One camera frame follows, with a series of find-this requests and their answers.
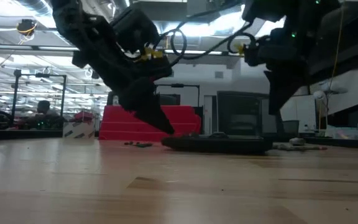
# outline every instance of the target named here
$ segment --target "red object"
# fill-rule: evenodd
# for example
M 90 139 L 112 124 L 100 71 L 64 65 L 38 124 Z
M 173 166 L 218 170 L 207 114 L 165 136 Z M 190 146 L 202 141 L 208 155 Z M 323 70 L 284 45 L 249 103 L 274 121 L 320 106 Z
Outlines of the red object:
M 89 112 L 81 111 L 81 112 L 79 112 L 79 113 L 74 115 L 74 119 L 81 119 L 81 120 L 90 119 L 90 120 L 92 120 L 93 119 L 93 114 L 89 113 Z
M 174 136 L 200 133 L 201 118 L 191 106 L 161 106 L 171 125 Z M 135 118 L 121 106 L 107 105 L 99 132 L 100 140 L 159 142 L 169 135 Z

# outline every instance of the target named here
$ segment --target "cardboard box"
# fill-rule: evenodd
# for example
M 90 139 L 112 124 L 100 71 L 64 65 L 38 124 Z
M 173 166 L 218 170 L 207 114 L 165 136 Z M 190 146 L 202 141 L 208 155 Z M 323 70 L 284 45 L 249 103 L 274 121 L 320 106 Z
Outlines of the cardboard box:
M 95 131 L 94 119 L 85 123 L 67 122 L 63 125 L 63 138 L 94 139 Z

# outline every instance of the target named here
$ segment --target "table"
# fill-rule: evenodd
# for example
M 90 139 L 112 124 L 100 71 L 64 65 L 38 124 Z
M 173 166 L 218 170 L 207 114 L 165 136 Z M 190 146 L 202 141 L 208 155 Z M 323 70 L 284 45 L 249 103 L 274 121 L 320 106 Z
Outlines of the table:
M 0 141 L 0 223 L 358 223 L 358 149 L 236 156 Z

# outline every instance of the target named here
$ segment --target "white wall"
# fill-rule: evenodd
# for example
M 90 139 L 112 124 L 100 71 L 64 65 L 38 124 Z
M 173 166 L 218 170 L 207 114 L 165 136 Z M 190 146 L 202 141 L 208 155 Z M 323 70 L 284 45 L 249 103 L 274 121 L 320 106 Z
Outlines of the white wall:
M 316 104 L 313 95 L 291 97 L 280 112 L 283 121 L 299 121 L 299 133 L 312 132 L 316 129 Z
M 340 88 L 347 89 L 347 93 L 331 95 L 329 97 L 328 114 L 333 114 L 358 105 L 358 69 L 348 71 L 335 77 L 333 83 Z M 311 85 L 310 89 L 313 93 L 320 90 L 321 88 L 320 85 L 316 83 Z
M 265 77 L 264 67 L 249 67 L 240 58 L 234 69 L 225 65 L 184 65 L 174 66 L 174 77 L 163 78 L 156 84 L 182 83 L 200 85 L 200 106 L 204 96 L 216 95 L 217 91 L 246 91 L 251 93 L 269 93 L 269 81 Z M 222 79 L 215 79 L 215 72 L 223 72 Z M 160 86 L 161 94 L 180 94 L 182 105 L 197 106 L 197 88 L 170 88 Z
M 269 93 L 270 83 L 264 74 L 265 65 L 250 67 L 242 58 L 234 67 L 232 90 L 250 93 Z
M 217 91 L 231 90 L 232 70 L 225 65 L 184 65 L 174 66 L 174 77 L 162 78 L 156 84 L 182 83 L 200 85 L 200 106 L 204 105 L 204 96 L 216 95 Z M 215 79 L 215 72 L 223 72 L 223 78 Z M 197 88 L 171 88 L 160 86 L 157 93 L 179 94 L 181 105 L 197 106 Z

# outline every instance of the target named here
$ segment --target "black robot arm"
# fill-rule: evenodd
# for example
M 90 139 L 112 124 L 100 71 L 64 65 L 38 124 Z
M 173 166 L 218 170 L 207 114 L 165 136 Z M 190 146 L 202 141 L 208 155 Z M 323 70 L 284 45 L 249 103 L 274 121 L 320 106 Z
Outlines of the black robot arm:
M 74 54 L 73 64 L 89 64 L 118 95 L 125 110 L 135 111 L 142 121 L 173 134 L 154 85 L 155 80 L 172 74 L 172 66 L 166 56 L 151 57 L 145 49 L 160 40 L 153 22 L 132 7 L 109 24 L 102 16 L 85 13 L 81 1 L 56 0 L 52 6 L 59 33 L 80 50 Z M 124 53 L 138 51 L 141 57 Z

